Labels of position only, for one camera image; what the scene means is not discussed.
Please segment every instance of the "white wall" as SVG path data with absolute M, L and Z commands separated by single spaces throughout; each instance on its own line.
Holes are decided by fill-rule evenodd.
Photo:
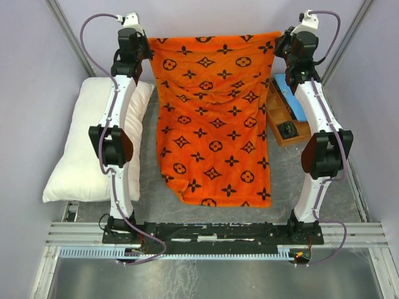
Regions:
M 381 221 L 399 267 L 399 20 L 397 0 L 375 1 L 327 90 L 354 133 L 351 157 L 373 220 Z
M 29 298 L 51 221 L 43 204 L 85 74 L 44 0 L 0 3 L 0 298 Z
M 136 11 L 148 37 L 213 36 L 284 31 L 298 25 L 300 12 L 306 9 L 329 9 L 340 14 L 342 30 L 339 44 L 363 0 L 58 0 L 71 28 L 79 36 L 86 18 L 100 12 L 126 14 Z M 336 20 L 320 16 L 319 49 L 323 57 L 335 34 Z M 85 43 L 93 57 L 106 69 L 118 48 L 120 24 L 113 19 L 96 19 L 87 26 Z M 318 69 L 323 74 L 330 57 Z M 149 63 L 144 63 L 142 80 L 152 81 Z M 284 61 L 276 59 L 273 72 L 283 72 Z

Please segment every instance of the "blue object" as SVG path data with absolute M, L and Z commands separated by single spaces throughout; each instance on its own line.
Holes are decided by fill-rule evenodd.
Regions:
M 288 105 L 291 107 L 292 112 L 294 112 L 295 117 L 298 121 L 307 121 L 305 111 L 300 105 L 299 101 L 292 94 L 291 88 L 288 87 L 286 83 L 285 74 L 277 74 L 274 76 L 277 85 L 279 86 L 282 95 L 286 98 Z

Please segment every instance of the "gray mat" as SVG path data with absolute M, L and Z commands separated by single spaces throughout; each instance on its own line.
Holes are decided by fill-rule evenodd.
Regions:
M 156 160 L 156 124 L 158 95 L 151 96 L 143 120 L 143 138 L 140 148 L 141 198 L 134 202 L 138 223 L 147 222 L 285 222 L 299 200 L 304 183 L 300 154 L 305 143 L 280 147 L 270 128 L 267 128 L 269 162 L 272 180 L 272 207 L 255 209 L 245 207 L 212 208 L 183 204 L 161 178 Z M 108 213 L 110 203 L 81 202 L 77 221 L 98 221 Z M 360 222 L 355 199 L 347 180 L 332 183 L 320 209 L 323 219 Z

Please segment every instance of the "metal frame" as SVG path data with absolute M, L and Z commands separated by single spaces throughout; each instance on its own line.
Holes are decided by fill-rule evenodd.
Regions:
M 64 34 L 65 38 L 67 39 L 72 51 L 74 51 L 76 57 L 78 58 L 80 64 L 86 71 L 89 77 L 95 77 L 94 68 L 90 65 L 89 60 L 86 58 L 83 50 L 80 46 L 78 39 L 76 38 L 75 34 L 70 27 L 67 18 L 65 17 L 62 9 L 57 0 L 45 0 L 51 13 L 53 14 L 55 20 L 57 21 L 58 25 L 60 26 L 62 33 Z
M 384 298 L 399 297 L 399 276 L 379 222 L 346 223 L 348 229 L 345 248 L 368 248 L 375 273 Z M 343 237 L 339 224 L 320 224 L 325 240 L 324 245 L 313 248 L 337 248 Z M 103 258 L 121 257 L 126 248 L 139 245 L 110 245 L 102 243 L 103 231 L 93 222 L 53 222 L 46 240 L 46 249 L 37 272 L 31 299 L 47 298 L 59 257 Z M 277 255 L 164 255 L 160 259 L 252 259 L 289 260 L 288 250 L 304 248 L 303 245 L 278 245 Z
M 357 11 L 352 23 L 349 25 L 348 31 L 345 33 L 344 38 L 341 40 L 337 50 L 335 51 L 332 60 L 327 66 L 323 76 L 322 81 L 325 86 L 327 86 L 329 80 L 331 79 L 335 69 L 337 68 L 342 56 L 344 56 L 345 51 L 348 49 L 350 42 L 358 31 L 360 25 L 365 19 L 365 16 L 370 11 L 370 8 L 375 0 L 364 0 L 363 4 Z

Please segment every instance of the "metal pole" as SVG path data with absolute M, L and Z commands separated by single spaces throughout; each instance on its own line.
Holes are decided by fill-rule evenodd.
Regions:
M 352 39 L 354 38 L 356 32 L 358 31 L 360 25 L 364 21 L 367 13 L 370 11 L 371 6 L 375 0 L 364 0 L 363 4 L 360 6 L 360 9 L 357 11 L 355 18 L 353 19 L 351 25 L 348 28 L 348 31 L 345 33 L 344 38 L 341 40 L 337 51 L 335 52 L 332 60 L 324 72 L 322 77 L 323 84 L 327 86 L 329 80 L 332 77 L 335 69 L 337 68 L 341 58 L 344 56 L 345 51 L 348 49 L 348 46 Z
M 79 41 L 76 38 L 75 34 L 72 31 L 62 9 L 57 2 L 57 0 L 46 0 L 46 3 L 54 15 L 56 21 L 58 22 L 62 32 L 65 35 L 70 47 L 74 51 L 76 57 L 78 58 L 80 64 L 82 64 L 83 68 L 85 69 L 87 75 L 89 77 L 95 77 L 94 71 L 92 66 L 90 65 L 89 61 L 87 60 L 85 54 L 83 53 L 82 48 L 80 47 Z

